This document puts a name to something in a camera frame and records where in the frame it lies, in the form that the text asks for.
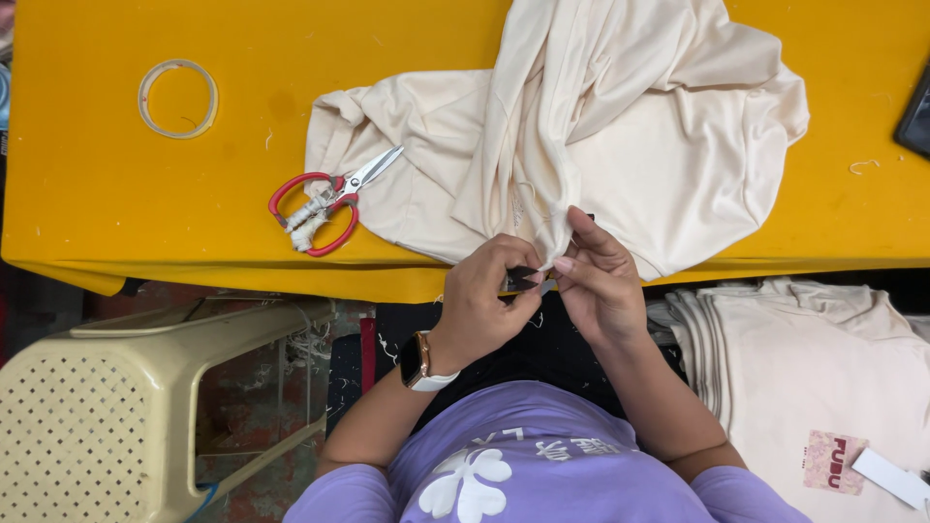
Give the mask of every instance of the white watch strap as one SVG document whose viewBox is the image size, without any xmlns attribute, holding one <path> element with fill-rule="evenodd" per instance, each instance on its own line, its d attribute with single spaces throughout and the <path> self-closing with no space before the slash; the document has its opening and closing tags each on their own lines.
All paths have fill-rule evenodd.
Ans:
<svg viewBox="0 0 930 523">
<path fill-rule="evenodd" d="M 420 378 L 410 387 L 410 390 L 417 392 L 435 392 L 445 388 L 446 385 L 450 384 L 457 377 L 458 372 L 451 376 L 429 376 L 427 378 Z"/>
</svg>

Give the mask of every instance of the masking tape roll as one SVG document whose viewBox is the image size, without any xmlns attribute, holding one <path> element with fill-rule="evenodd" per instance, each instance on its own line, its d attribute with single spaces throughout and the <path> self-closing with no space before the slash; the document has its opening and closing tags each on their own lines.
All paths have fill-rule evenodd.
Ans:
<svg viewBox="0 0 930 523">
<path fill-rule="evenodd" d="M 206 117 L 204 121 L 201 122 L 197 127 L 190 132 L 171 132 L 158 127 L 152 121 L 152 115 L 149 114 L 149 90 L 152 88 L 152 84 L 155 83 L 155 80 L 162 75 L 165 71 L 171 69 L 178 69 L 181 67 L 190 67 L 196 72 L 202 74 L 206 83 L 210 86 L 210 105 L 206 110 Z M 176 138 L 178 140 L 188 140 L 190 138 L 196 138 L 210 126 L 213 125 L 213 119 L 217 117 L 217 102 L 219 100 L 219 93 L 217 92 L 217 83 L 213 81 L 213 77 L 204 70 L 203 67 L 197 65 L 196 63 L 190 60 L 167 60 L 159 63 L 158 65 L 152 67 L 152 70 L 149 71 L 144 78 L 142 78 L 142 83 L 139 85 L 139 114 L 142 115 L 142 121 L 145 122 L 145 125 L 149 126 L 153 131 L 158 134 L 165 135 L 169 138 Z"/>
</svg>

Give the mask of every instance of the scissors handle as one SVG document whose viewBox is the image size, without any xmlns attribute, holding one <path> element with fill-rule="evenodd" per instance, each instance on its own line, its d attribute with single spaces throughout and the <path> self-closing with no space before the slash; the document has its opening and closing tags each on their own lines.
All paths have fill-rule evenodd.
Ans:
<svg viewBox="0 0 930 523">
<path fill-rule="evenodd" d="M 357 204 L 358 204 L 358 194 L 355 194 L 355 193 L 345 194 L 342 198 L 333 202 L 333 205 L 327 208 L 327 212 L 326 212 L 327 215 L 332 215 L 333 212 L 335 212 L 337 209 L 339 209 L 342 206 L 348 206 L 349 208 L 352 209 L 352 220 L 349 221 L 349 226 L 346 227 L 345 232 L 343 232 L 331 244 L 325 247 L 320 247 L 320 248 L 308 248 L 305 252 L 311 256 L 319 257 L 319 256 L 324 256 L 326 254 L 329 254 L 330 252 L 336 250 L 337 247 L 342 245 L 346 241 L 346 239 L 349 238 L 349 235 L 352 234 L 352 229 L 355 228 L 355 224 L 358 223 Z"/>
<path fill-rule="evenodd" d="M 307 180 L 327 180 L 333 185 L 334 191 L 340 191 L 342 189 L 342 184 L 345 183 L 345 179 L 341 176 L 329 176 L 324 172 L 305 172 L 289 180 L 272 194 L 272 199 L 268 200 L 268 211 L 271 212 L 282 227 L 287 227 L 287 220 L 278 212 L 278 204 L 281 203 L 281 198 L 283 198 L 288 191 L 293 189 L 295 185 Z"/>
</svg>

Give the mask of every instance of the folded t-shirt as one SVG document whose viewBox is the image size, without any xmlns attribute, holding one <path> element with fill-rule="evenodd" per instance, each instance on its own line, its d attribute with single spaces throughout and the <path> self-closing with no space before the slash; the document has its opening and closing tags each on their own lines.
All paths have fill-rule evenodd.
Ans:
<svg viewBox="0 0 930 523">
<path fill-rule="evenodd" d="M 629 423 L 540 382 L 489 387 L 404 444 L 385 478 L 355 464 L 313 482 L 285 523 L 500 521 L 809 523 L 753 473 L 718 466 L 689 486 Z"/>
</svg>

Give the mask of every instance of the shirt sleeve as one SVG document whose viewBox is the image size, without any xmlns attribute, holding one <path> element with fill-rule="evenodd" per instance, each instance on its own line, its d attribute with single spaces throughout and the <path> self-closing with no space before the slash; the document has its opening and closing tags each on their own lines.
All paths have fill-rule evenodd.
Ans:
<svg viewBox="0 0 930 523">
<path fill-rule="evenodd" d="M 396 503 L 375 467 L 354 464 L 316 479 L 285 514 L 284 523 L 389 523 Z"/>
<path fill-rule="evenodd" d="M 697 475 L 691 489 L 720 523 L 811 523 L 810 518 L 744 468 L 709 468 Z"/>
</svg>

